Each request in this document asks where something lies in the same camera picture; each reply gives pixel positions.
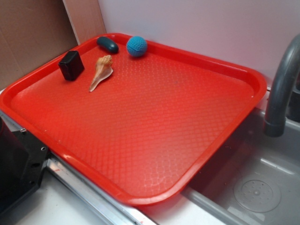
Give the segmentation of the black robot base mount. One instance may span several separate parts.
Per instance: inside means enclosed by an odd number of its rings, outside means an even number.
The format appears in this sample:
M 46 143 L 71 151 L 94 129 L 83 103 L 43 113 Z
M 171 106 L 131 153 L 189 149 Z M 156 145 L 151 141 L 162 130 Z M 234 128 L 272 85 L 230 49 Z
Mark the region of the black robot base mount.
M 0 216 L 40 188 L 49 149 L 29 131 L 11 131 L 0 120 Z

